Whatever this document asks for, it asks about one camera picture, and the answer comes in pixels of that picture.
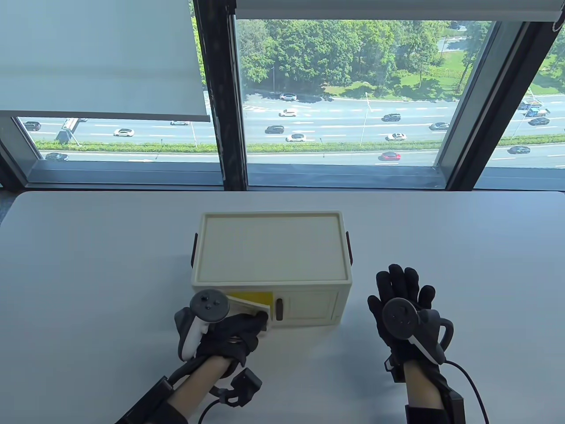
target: cable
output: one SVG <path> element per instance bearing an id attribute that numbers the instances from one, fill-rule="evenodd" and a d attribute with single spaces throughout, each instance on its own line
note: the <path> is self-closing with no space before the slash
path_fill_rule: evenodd
<path id="1" fill-rule="evenodd" d="M 469 384 L 473 388 L 473 391 L 475 392 L 475 396 L 477 396 L 477 400 L 479 401 L 479 406 L 481 407 L 481 412 L 483 413 L 483 418 L 485 419 L 485 424 L 489 424 L 489 417 L 486 415 L 485 405 L 483 404 L 483 400 L 481 399 L 481 395 L 479 395 L 479 391 L 477 390 L 477 387 L 473 383 L 471 376 L 469 374 L 467 374 L 467 372 L 459 364 L 456 364 L 453 361 L 445 361 L 445 363 L 449 364 L 449 365 L 453 365 L 455 368 L 457 368 L 459 371 L 461 371 L 465 375 L 465 377 L 467 377 L 467 380 L 469 380 Z"/>
<path id="2" fill-rule="evenodd" d="M 204 411 L 202 411 L 202 414 L 200 415 L 200 419 L 198 420 L 198 424 L 202 424 L 202 420 L 204 419 L 204 416 L 206 415 L 206 413 L 212 408 L 212 406 L 217 405 L 218 403 L 220 403 L 219 399 L 216 399 L 214 402 L 212 402 L 210 405 L 208 405 Z"/>

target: cabinet side handle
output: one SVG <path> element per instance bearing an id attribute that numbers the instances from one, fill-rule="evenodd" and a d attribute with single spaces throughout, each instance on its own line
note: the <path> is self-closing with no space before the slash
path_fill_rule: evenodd
<path id="1" fill-rule="evenodd" d="M 283 301 L 282 299 L 277 299 L 277 301 L 275 302 L 275 318 L 277 321 L 282 321 L 283 319 Z"/>
<path id="2" fill-rule="evenodd" d="M 194 268 L 194 257 L 196 256 L 196 243 L 198 241 L 198 233 L 194 233 L 194 244 L 192 245 L 192 257 L 190 258 L 190 267 Z"/>
<path id="3" fill-rule="evenodd" d="M 353 254 L 351 253 L 351 243 L 349 242 L 349 231 L 345 232 L 345 238 L 347 239 L 347 249 L 349 251 L 349 265 L 353 265 Z"/>

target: road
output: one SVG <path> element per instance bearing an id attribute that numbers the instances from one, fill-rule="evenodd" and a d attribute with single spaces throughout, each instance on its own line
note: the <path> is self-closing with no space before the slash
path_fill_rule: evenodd
<path id="1" fill-rule="evenodd" d="M 542 98 L 551 114 L 551 122 L 546 126 L 532 127 L 521 111 L 516 111 L 505 132 L 512 135 L 542 135 L 563 133 L 565 126 L 565 95 Z M 302 133 L 309 140 L 332 142 L 379 142 L 394 132 L 404 133 L 408 141 L 441 141 L 445 131 L 431 131 L 429 126 L 435 122 L 449 122 L 455 113 L 456 102 L 448 101 L 369 101 L 358 99 L 334 99 L 313 103 L 285 102 L 254 94 L 244 100 L 244 130 L 247 144 L 281 143 L 292 133 Z M 296 117 L 282 118 L 278 113 L 286 108 L 297 110 Z M 400 122 L 383 122 L 381 118 L 388 113 L 400 113 Z M 38 120 L 42 127 L 30 132 L 32 139 L 53 140 L 61 128 L 61 118 L 22 118 Z M 285 132 L 265 134 L 269 125 L 282 124 Z M 119 128 L 135 130 L 133 137 L 114 137 Z M 188 126 L 172 126 L 162 121 L 104 120 L 89 119 L 79 124 L 75 131 L 78 141 L 133 143 L 163 142 L 181 144 L 214 144 L 212 123 L 193 123 Z"/>
<path id="2" fill-rule="evenodd" d="M 565 144 L 536 145 L 529 154 L 511 155 L 507 148 L 496 148 L 487 166 L 565 168 Z M 72 161 L 129 162 L 219 162 L 217 154 L 155 154 L 155 153 L 91 153 L 70 152 Z M 398 162 L 381 162 L 380 152 L 358 153 L 251 153 L 248 163 L 431 166 L 437 150 L 401 152 Z"/>

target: forearm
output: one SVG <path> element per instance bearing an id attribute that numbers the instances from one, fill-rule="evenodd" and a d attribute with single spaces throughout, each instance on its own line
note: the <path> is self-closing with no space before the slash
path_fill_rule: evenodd
<path id="1" fill-rule="evenodd" d="M 212 356 L 175 390 L 167 402 L 188 419 L 226 372 L 230 362 L 221 356 Z"/>
<path id="2" fill-rule="evenodd" d="M 428 380 L 415 361 L 404 364 L 408 405 L 411 408 L 443 409 L 440 391 Z"/>

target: roller blind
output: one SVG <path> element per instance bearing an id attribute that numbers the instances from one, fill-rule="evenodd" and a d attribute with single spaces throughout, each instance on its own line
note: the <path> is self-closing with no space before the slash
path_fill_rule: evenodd
<path id="1" fill-rule="evenodd" d="M 236 0 L 239 19 L 555 22 L 563 0 Z"/>
<path id="2" fill-rule="evenodd" d="M 209 122 L 188 0 L 0 6 L 0 115 Z"/>

